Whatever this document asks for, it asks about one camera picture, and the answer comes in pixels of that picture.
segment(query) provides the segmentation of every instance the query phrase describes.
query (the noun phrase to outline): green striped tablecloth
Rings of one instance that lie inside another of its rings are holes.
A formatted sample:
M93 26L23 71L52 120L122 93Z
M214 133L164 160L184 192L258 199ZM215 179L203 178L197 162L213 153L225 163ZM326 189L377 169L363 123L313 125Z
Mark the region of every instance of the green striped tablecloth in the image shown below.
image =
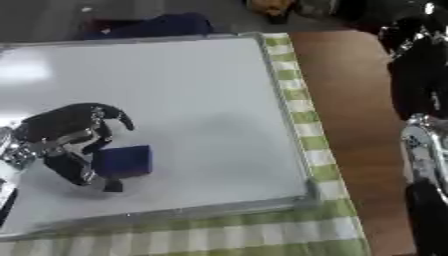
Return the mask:
M364 256L370 255L356 211L313 107L287 34L265 35L277 78L288 101L306 157L324 202L286 210L157 226L1 243L14 256Z

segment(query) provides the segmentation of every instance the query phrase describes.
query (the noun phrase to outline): robotic hand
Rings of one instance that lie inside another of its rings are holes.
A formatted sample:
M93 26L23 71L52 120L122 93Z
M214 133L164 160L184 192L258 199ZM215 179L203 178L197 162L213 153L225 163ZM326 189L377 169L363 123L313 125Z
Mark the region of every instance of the robotic hand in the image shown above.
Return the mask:
M434 2L416 8L382 26L378 38L392 59L394 108L407 120L401 146L417 255L442 256L448 255L448 10Z
M0 224L17 196L18 176L37 159L77 186L98 183L104 192L122 192L119 180L100 177L82 154L91 154L112 141L105 120L116 119L128 130L134 124L120 109L99 103L68 105L22 121L20 126L0 128ZM67 145L87 143L77 154Z

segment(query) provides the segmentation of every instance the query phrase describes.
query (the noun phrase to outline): whiteboard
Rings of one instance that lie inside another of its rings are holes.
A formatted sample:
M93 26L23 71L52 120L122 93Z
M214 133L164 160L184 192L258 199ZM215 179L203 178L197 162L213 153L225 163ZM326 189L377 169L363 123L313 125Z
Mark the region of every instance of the whiteboard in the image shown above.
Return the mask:
M1 232L125 213L307 195L307 166L254 37L24 46L0 57L0 125L71 103L123 109L109 148L150 145L153 173L90 196L42 163Z

